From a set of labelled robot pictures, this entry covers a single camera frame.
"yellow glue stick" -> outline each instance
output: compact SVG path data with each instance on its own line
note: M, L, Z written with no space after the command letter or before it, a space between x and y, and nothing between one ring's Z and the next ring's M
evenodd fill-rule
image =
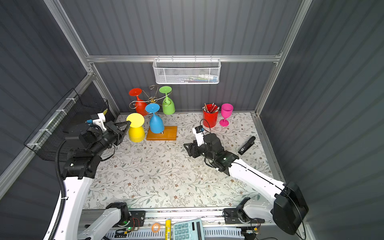
M170 219L166 221L166 240L170 240Z

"red wire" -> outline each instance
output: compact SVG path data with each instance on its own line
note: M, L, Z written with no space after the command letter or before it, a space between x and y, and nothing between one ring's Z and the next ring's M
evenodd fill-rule
M132 219L133 219L133 226L135 226L135 219L136 219L137 223L139 224L139 226L138 226L138 228L139 228L140 227L140 221L135 217L133 217Z

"calculator keypad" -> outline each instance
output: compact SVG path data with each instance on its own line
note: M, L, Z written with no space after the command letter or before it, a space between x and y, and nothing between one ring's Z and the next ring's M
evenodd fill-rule
M191 223L181 223L174 225L174 240L192 239Z

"wooden base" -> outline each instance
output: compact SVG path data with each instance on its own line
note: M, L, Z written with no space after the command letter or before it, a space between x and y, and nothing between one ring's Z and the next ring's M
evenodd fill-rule
M163 134L153 133L151 131L151 128L149 128L148 134L147 134L147 140L149 140L149 141L154 141L154 140L175 141L176 135L177 135L177 126L165 126Z

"white wire basket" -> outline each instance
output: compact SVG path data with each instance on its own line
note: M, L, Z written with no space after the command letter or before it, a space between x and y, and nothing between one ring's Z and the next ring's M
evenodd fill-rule
M157 84L218 84L220 59L199 61L153 60L153 71Z

